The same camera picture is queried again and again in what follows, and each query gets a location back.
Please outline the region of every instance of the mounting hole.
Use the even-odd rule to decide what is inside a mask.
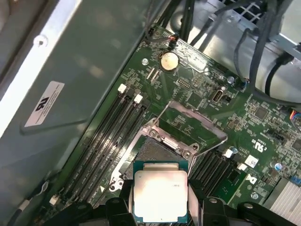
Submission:
[[[248,209],[253,209],[253,205],[251,205],[249,203],[245,203],[244,206]]]
[[[214,225],[219,225],[219,224],[220,224],[220,222],[219,222],[218,220],[216,220],[216,219],[212,220],[212,223],[213,223]]]
[[[114,204],[119,203],[119,200],[114,199],[114,200],[112,200],[112,203],[114,203]]]
[[[77,207],[77,209],[79,209],[79,210],[83,210],[85,208],[86,208],[86,205],[80,205],[79,207]]]
[[[209,199],[209,202],[211,202],[211,203],[217,203],[217,200],[216,199]]]

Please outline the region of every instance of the integrated circuit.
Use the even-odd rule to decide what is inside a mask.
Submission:
[[[293,145],[292,145],[292,148],[297,150],[297,151],[300,151],[301,150],[301,139],[297,139]]]
[[[268,110],[263,108],[263,107],[259,107],[257,109],[257,111],[255,112],[255,116],[257,118],[259,118],[260,120],[264,120],[265,116],[268,114]]]

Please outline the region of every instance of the metal bracket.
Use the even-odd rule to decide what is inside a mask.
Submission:
[[[199,150],[198,144],[187,145],[183,142],[175,140],[169,133],[165,132],[163,129],[161,129],[159,127],[159,118],[161,117],[163,112],[169,107],[176,109],[177,111],[181,112],[182,114],[184,114],[185,116],[187,116],[189,118],[194,118],[194,119],[198,120],[199,122],[201,122],[202,126],[205,129],[207,129],[208,131],[214,133],[219,138],[220,142],[210,146],[204,152],[199,153],[198,152],[198,150]],[[127,148],[125,154],[120,159],[119,163],[117,164],[116,168],[114,169],[112,176],[111,176],[110,183],[114,182],[114,180],[117,181],[117,178],[119,178],[121,176],[121,173],[119,172],[119,170],[120,170],[122,164],[127,160],[129,154],[131,153],[132,149],[134,148],[134,146],[136,145],[137,141],[139,140],[139,138],[141,136],[144,136],[144,137],[149,136],[149,137],[157,140],[158,142],[164,143],[165,145],[167,145],[171,149],[173,149],[177,154],[181,155],[184,159],[186,159],[189,163],[188,175],[190,174],[191,169],[194,166],[196,159],[199,156],[206,154],[207,152],[211,151],[212,149],[218,147],[219,145],[223,144],[224,142],[226,142],[228,140],[228,135],[225,132],[218,129],[217,127],[215,127],[214,124],[208,118],[206,118],[205,116],[203,116],[199,113],[194,112],[191,109],[185,108],[184,106],[182,106],[180,103],[178,103],[176,101],[170,101],[166,105],[166,107],[164,108],[162,113],[157,118],[151,119],[148,123],[146,123],[143,127],[141,127],[139,129],[139,131],[136,134],[136,136],[134,137],[133,141]]]

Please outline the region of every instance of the gray metal panel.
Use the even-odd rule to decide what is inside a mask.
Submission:
[[[0,140],[0,221],[50,170],[62,167],[138,44],[147,5],[147,0],[81,3]],[[65,86],[49,115],[42,125],[24,128],[53,80]]]

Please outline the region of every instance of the screw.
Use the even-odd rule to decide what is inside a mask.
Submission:
[[[259,198],[259,195],[258,195],[256,192],[253,192],[253,193],[251,194],[251,198],[256,200],[256,199]]]
[[[235,78],[234,78],[233,76],[229,76],[229,77],[227,78],[227,82],[228,82],[229,84],[233,84],[234,81],[235,81]]]
[[[154,129],[152,129],[152,130],[150,131],[150,137],[155,137],[156,135],[157,135],[157,131],[154,130]]]
[[[211,203],[217,203],[217,200],[216,199],[209,199],[209,202],[211,202]]]
[[[119,203],[119,200],[114,199],[114,200],[112,200],[112,203],[114,203],[114,204]]]
[[[231,15],[227,18],[228,23],[232,23],[233,21],[234,21],[234,16]]]
[[[253,205],[251,205],[249,203],[245,203],[244,206],[248,209],[253,209]]]
[[[184,157],[185,159],[188,159],[188,158],[190,157],[190,152],[185,151],[185,152],[183,153],[183,157]]]
[[[48,44],[48,39],[45,35],[38,35],[34,38],[33,44],[37,47],[46,47]]]
[[[149,60],[146,59],[146,58],[144,58],[144,59],[142,60],[142,64],[143,64],[143,65],[148,65],[148,64],[149,64]]]
[[[77,207],[77,209],[79,209],[79,210],[82,210],[82,209],[85,209],[85,208],[86,208],[85,205],[80,205],[79,207]]]

